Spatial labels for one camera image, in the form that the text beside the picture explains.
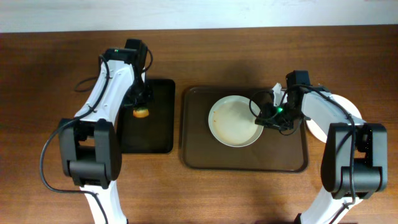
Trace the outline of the white plate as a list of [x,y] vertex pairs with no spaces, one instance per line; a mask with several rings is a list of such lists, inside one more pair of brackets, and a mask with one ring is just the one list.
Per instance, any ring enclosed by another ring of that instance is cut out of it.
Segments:
[[[362,119],[361,113],[357,109],[357,107],[350,102],[347,98],[332,94],[333,99],[339,103],[342,107],[344,107],[349,113],[351,113],[353,116]],[[326,143],[327,140],[327,135],[322,131],[322,129],[319,127],[319,125],[314,122],[314,120],[308,120],[306,121],[307,128],[309,131],[321,142]]]
[[263,132],[263,127],[255,123],[259,112],[258,105],[245,96],[226,96],[211,107],[208,126],[220,143],[229,147],[246,147],[259,139]]

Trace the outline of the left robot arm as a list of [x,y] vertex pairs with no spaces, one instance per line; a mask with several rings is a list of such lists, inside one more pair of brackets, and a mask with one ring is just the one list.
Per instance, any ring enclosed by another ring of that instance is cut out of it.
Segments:
[[93,90],[72,119],[61,120],[58,138],[63,172],[85,194],[95,223],[127,223],[119,201],[116,179],[122,152],[114,127],[121,108],[149,113],[153,98],[146,83],[150,50],[139,39],[99,56],[99,76]]

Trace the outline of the green and yellow sponge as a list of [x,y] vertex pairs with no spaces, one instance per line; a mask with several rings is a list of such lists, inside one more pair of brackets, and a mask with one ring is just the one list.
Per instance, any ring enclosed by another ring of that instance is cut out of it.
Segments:
[[150,115],[149,109],[146,107],[134,108],[132,113],[135,118],[145,118]]

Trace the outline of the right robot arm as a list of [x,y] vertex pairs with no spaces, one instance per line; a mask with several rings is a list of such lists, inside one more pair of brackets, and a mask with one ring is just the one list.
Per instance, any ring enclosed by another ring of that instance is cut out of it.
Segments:
[[312,120],[326,134],[321,164],[322,188],[311,206],[294,222],[338,223],[355,205],[387,186],[387,130],[353,115],[329,89],[310,83],[306,70],[285,77],[265,91],[271,102],[254,114],[255,123],[284,136],[295,132],[294,121]]

